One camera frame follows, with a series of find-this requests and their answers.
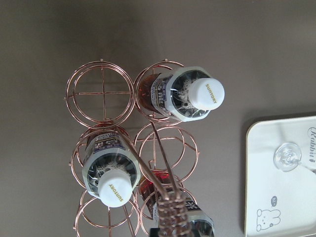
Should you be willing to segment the tea bottle one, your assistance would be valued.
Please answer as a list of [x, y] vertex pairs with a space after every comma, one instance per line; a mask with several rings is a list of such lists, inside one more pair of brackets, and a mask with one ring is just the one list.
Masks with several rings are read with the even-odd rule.
[[181, 122], [206, 118], [225, 98], [221, 82], [198, 66], [164, 69], [140, 79], [141, 106]]

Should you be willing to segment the tea bottle two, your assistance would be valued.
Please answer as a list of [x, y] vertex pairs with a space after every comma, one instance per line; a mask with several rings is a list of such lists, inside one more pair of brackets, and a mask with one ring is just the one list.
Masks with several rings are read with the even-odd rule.
[[87, 192], [107, 207], [121, 207], [141, 178], [139, 162], [115, 132], [88, 136], [82, 177]]

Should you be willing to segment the tea bottle three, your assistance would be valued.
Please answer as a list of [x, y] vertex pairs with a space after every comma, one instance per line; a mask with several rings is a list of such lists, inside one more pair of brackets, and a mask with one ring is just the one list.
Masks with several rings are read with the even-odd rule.
[[[156, 172], [155, 176], [166, 188], [166, 191], [171, 195], [174, 193], [171, 185], [170, 176], [166, 172]], [[146, 204], [150, 216], [158, 225], [158, 206], [157, 200], [161, 196], [158, 190], [154, 187], [153, 182], [145, 177], [142, 177], [139, 181], [140, 195]], [[200, 209], [192, 197], [180, 188], [180, 193], [185, 197], [185, 207], [187, 210], [188, 220], [194, 230], [198, 231], [201, 237], [213, 237], [214, 236], [214, 223], [213, 220]]]

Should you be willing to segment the clear wine glass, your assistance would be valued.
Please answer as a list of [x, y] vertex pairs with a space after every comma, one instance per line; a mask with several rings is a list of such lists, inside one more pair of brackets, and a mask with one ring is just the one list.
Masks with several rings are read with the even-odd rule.
[[313, 174], [316, 169], [302, 162], [302, 151], [296, 143], [283, 143], [275, 151], [273, 157], [274, 165], [283, 172], [293, 171], [297, 167], [303, 167]]

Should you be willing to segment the cream rabbit tray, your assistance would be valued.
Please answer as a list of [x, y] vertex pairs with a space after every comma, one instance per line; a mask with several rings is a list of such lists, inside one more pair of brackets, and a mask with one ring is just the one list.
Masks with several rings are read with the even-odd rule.
[[283, 143], [296, 143], [302, 162], [316, 168], [316, 118], [259, 121], [246, 134], [247, 237], [312, 237], [316, 234], [316, 174], [297, 167], [283, 172], [273, 162]]

